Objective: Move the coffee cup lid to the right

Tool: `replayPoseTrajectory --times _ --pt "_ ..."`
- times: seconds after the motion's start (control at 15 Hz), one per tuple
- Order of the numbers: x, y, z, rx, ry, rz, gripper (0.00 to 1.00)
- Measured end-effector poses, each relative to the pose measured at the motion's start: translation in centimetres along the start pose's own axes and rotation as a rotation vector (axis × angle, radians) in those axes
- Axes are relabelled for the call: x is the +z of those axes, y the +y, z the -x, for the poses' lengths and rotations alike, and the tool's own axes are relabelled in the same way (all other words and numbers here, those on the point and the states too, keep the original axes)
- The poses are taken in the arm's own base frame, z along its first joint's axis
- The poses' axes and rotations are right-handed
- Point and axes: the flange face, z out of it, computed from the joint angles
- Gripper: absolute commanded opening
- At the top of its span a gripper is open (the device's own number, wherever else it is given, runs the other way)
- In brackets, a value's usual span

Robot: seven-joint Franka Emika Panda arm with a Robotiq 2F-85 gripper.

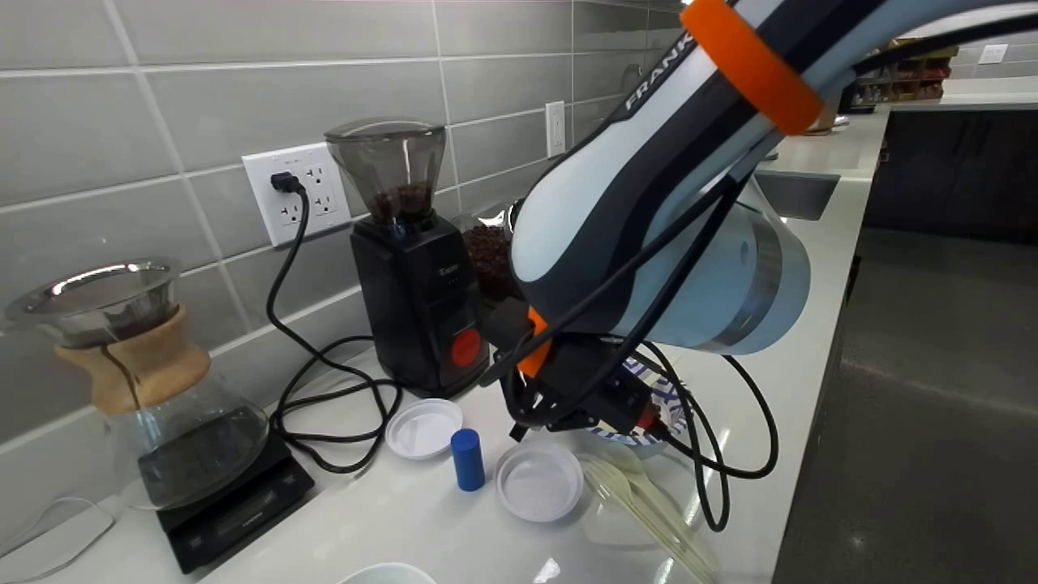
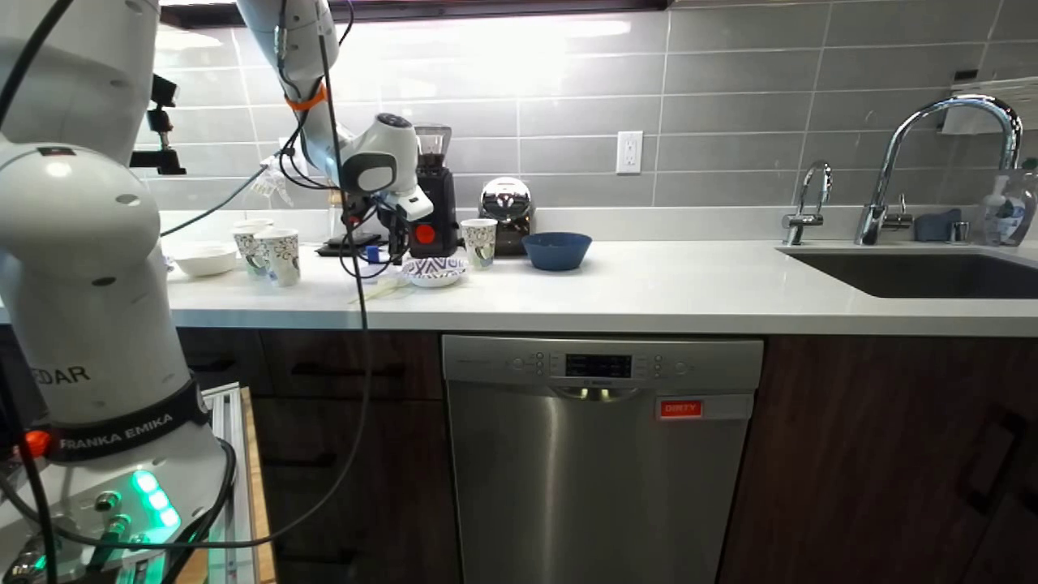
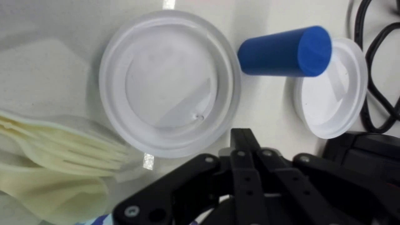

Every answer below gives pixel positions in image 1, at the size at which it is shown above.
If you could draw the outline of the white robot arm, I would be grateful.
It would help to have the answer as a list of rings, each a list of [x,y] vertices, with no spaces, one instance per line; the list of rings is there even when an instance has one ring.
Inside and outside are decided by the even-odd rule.
[[[1031,25],[1034,0],[686,0],[655,69],[519,204],[525,315],[494,365],[512,429],[639,429],[647,394],[621,365],[646,340],[776,344],[811,262],[738,202],[755,167],[860,76]]]

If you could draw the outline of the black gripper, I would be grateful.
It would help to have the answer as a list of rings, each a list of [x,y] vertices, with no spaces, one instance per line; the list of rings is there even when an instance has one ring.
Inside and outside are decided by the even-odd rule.
[[[541,334],[548,320],[525,307],[519,323],[495,323],[480,315],[480,334],[494,344],[491,380],[498,384],[512,415],[509,437],[521,441],[529,429],[566,433],[609,424],[628,434],[647,413],[646,387],[615,367],[607,380],[595,372],[620,354],[615,340],[587,334],[559,334],[541,340],[521,359],[505,365],[512,350]]]

